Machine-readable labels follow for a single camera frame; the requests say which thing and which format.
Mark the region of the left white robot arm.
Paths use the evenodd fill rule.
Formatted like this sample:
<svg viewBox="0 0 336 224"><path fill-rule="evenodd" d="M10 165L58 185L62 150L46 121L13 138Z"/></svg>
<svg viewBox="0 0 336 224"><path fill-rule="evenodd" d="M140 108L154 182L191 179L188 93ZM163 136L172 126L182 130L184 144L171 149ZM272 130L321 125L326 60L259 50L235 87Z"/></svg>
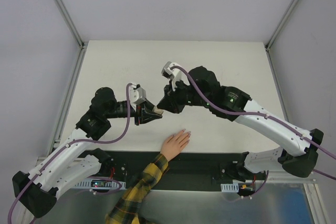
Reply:
<svg viewBox="0 0 336 224"><path fill-rule="evenodd" d="M125 118L126 127L134 118L135 125L162 118L163 110L146 98L138 84L126 87L126 100L117 101L111 88L95 92L89 110L81 117L68 138L39 165L24 173L18 171L12 178L15 202L20 202L36 219L43 217L57 200L75 184L98 174L106 176L111 170L111 157L96 148L79 164L71 163L111 128L110 119Z"/></svg>

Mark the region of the yellow plaid sleeve forearm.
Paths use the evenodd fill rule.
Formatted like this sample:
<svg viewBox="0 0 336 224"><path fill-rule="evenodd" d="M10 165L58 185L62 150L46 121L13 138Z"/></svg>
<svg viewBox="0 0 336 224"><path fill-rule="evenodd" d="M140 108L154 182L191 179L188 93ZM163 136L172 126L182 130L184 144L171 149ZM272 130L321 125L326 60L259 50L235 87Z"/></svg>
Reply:
<svg viewBox="0 0 336 224"><path fill-rule="evenodd" d="M168 164L164 155L158 154L105 216L105 223L151 223L139 211L146 195L168 169Z"/></svg>

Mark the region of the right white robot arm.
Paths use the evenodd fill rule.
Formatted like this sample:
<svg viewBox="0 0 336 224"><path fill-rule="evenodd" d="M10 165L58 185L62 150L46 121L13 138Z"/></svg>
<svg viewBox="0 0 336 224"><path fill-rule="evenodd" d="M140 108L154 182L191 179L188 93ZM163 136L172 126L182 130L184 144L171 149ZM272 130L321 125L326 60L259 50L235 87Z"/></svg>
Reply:
<svg viewBox="0 0 336 224"><path fill-rule="evenodd" d="M278 144L278 148L269 151L244 152L239 161L225 168L229 177L244 182L259 172L285 171L307 178L315 168L323 140L319 129L304 130L280 119L246 92L221 85L215 74L203 66L186 71L174 62L167 62L162 76L169 84L164 87L159 109L179 114L186 106L201 106Z"/></svg>

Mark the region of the beige nail polish bottle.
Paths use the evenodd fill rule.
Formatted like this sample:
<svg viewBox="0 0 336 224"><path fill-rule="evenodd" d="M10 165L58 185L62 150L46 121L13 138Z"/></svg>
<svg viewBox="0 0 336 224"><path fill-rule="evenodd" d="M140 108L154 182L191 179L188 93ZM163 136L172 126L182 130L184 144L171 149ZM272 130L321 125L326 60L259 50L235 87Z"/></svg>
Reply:
<svg viewBox="0 0 336 224"><path fill-rule="evenodd" d="M156 114L162 115L164 111L162 109L159 109L156 106L154 106L153 107L153 112L156 113Z"/></svg>

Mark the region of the person's hand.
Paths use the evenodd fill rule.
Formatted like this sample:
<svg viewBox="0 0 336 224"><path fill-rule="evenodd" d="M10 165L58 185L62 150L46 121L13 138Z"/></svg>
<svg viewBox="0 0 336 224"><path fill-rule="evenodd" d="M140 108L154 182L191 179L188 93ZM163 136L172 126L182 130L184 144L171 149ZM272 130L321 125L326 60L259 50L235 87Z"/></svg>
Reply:
<svg viewBox="0 0 336 224"><path fill-rule="evenodd" d="M162 154L168 162L171 161L189 144L190 137L191 132L187 132L186 129L174 133L163 142L160 154Z"/></svg>

